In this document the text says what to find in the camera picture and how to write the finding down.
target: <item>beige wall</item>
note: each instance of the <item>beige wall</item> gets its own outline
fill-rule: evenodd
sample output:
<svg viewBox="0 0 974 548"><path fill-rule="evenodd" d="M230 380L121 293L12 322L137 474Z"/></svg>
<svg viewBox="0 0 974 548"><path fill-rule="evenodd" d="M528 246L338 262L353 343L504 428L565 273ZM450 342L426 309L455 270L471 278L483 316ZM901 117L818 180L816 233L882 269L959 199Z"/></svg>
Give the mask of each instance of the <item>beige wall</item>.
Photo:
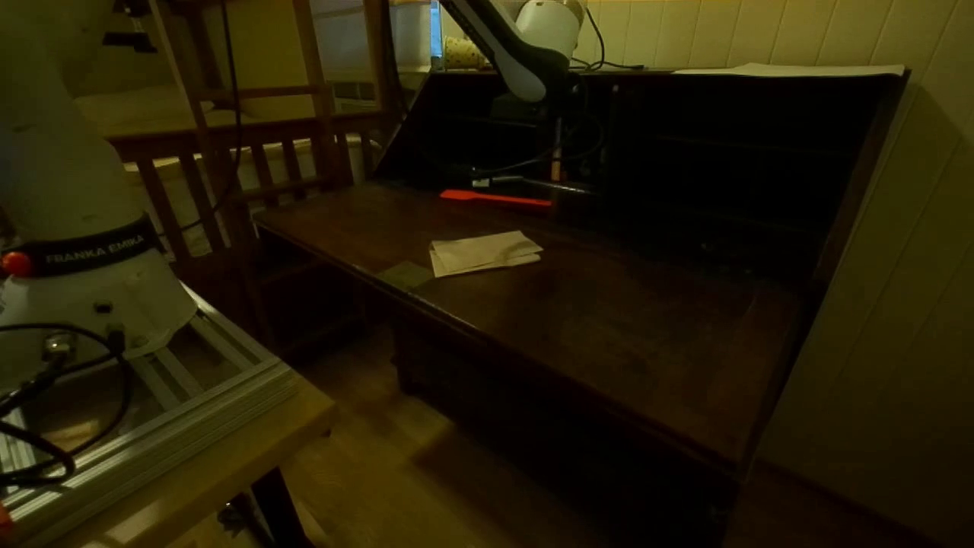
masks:
<svg viewBox="0 0 974 548"><path fill-rule="evenodd" d="M873 188L764 458L974 544L974 0L591 0L656 66L910 64Z"/></svg>

